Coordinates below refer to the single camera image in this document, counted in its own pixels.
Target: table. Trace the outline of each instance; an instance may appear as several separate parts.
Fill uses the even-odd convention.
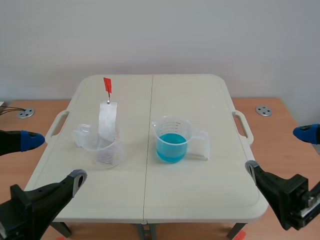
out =
[[[234,99],[233,102],[236,109],[242,111],[247,117],[255,137],[252,149],[260,165],[266,171],[273,172],[283,178],[289,178],[295,173],[302,174],[309,178],[310,187],[313,187],[319,180],[319,157],[311,145],[295,139],[292,135],[292,130],[297,124],[281,101],[273,98],[256,98]],[[68,101],[15,101],[11,106],[26,108],[30,107],[30,104],[36,109],[34,116],[27,119],[18,119],[15,118],[16,114],[14,112],[7,113],[0,117],[0,128],[3,130],[25,129],[45,135],[55,116],[67,107]],[[262,117],[255,113],[255,106],[261,104],[272,108],[273,115],[271,117]],[[0,200],[2,202],[9,199],[10,185],[19,184],[22,188],[26,185],[43,150],[44,146],[33,151],[13,153],[1,157]],[[315,240],[319,238],[320,234],[317,224],[319,224],[319,220],[315,219],[299,232],[295,230],[285,232],[269,210],[262,219],[245,227],[247,232],[246,239],[273,238],[280,240],[285,236],[293,240],[301,239],[302,237]],[[230,224],[171,223],[160,225],[157,228],[157,233],[161,239],[177,239],[177,235],[183,239],[225,239],[221,233],[225,231],[226,226],[230,226]],[[120,239],[127,239],[126,237],[128,236],[133,239],[134,235],[138,237],[134,228],[130,225],[124,227],[119,224],[73,223],[71,224],[71,229],[74,229],[74,237],[81,236],[81,239],[84,239],[85,236],[88,236],[87,239],[105,237],[106,230],[108,230],[110,236],[117,236]],[[52,239],[50,236],[58,237],[59,235],[49,229],[44,239]]]
[[[71,133],[79,124],[97,126],[100,102],[108,97],[105,77],[112,79],[111,100],[118,104],[125,161],[103,171],[93,166]],[[54,134],[66,115],[60,133]],[[179,164],[160,162],[150,124],[162,116],[189,120],[208,132],[208,160],[199,151],[199,141],[193,141]],[[233,116],[240,119],[246,137],[239,135]],[[234,108],[225,82],[212,74],[89,76],[79,84],[67,109],[57,115],[45,140],[48,146],[27,191],[57,182],[74,169],[84,169],[89,175],[52,223],[65,237],[71,235],[64,224],[69,221],[138,224],[142,240],[141,224],[152,224],[156,240],[154,224],[237,222],[227,235],[233,239],[268,207],[244,168],[247,160],[254,159],[250,127]]]

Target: measuring cup handle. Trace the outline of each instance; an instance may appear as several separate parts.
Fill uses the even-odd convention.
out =
[[[204,157],[208,160],[210,157],[210,137],[206,131],[194,128],[192,131],[192,139],[200,139],[204,142]]]

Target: plastic measuring cup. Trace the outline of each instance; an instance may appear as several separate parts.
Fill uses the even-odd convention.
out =
[[[72,131],[75,143],[85,149],[90,159],[104,168],[111,168],[124,160],[124,146],[119,140],[119,130],[116,129],[114,142],[101,137],[98,129],[79,124],[77,130]]]
[[[156,136],[155,148],[158,156],[170,163],[176,163],[187,153],[192,139],[204,141],[204,157],[210,156],[210,138],[207,132],[193,128],[189,121],[174,116],[164,116],[152,123]]]

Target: white folding table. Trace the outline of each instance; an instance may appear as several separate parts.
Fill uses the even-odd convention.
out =
[[[106,100],[103,77],[112,79],[117,125],[125,162],[96,169],[77,147],[71,132],[78,124],[96,124],[99,103]],[[64,116],[67,119],[54,135]],[[158,160],[151,122],[163,116],[189,120],[209,133],[210,158],[201,158],[202,142],[191,142],[175,164]],[[246,137],[238,133],[238,117]],[[236,111],[224,81],[211,74],[94,75],[83,80],[67,109],[56,117],[48,143],[26,191],[59,182],[74,169],[88,173],[85,184],[52,224],[68,236],[63,222],[149,224],[155,240],[159,223],[237,223],[233,237],[266,211],[268,203],[246,172],[254,160],[253,136],[245,116]]]

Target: wooden table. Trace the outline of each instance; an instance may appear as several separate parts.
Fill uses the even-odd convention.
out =
[[[320,181],[320,158],[313,147],[296,139],[292,131],[297,127],[289,111],[278,98],[235,98],[235,108],[247,118],[254,143],[255,159],[267,171],[282,178],[301,174],[309,179],[309,188]],[[46,135],[56,115],[68,106],[68,100],[14,101],[11,107],[35,108],[35,114],[26,119],[17,118],[17,112],[0,116],[0,129],[26,130]],[[272,108],[272,116],[263,117],[255,112],[258,105]],[[32,175],[46,144],[27,151],[0,157],[0,203],[10,199],[9,187],[13,184],[24,188]],[[281,228],[271,209],[264,216],[244,227],[245,240],[318,240],[320,217],[300,231]],[[136,228],[119,223],[69,223],[72,239],[79,240],[138,240]],[[159,240],[227,240],[226,233],[232,223],[167,223],[157,227]],[[44,234],[44,240],[54,240],[61,235],[53,228]]]

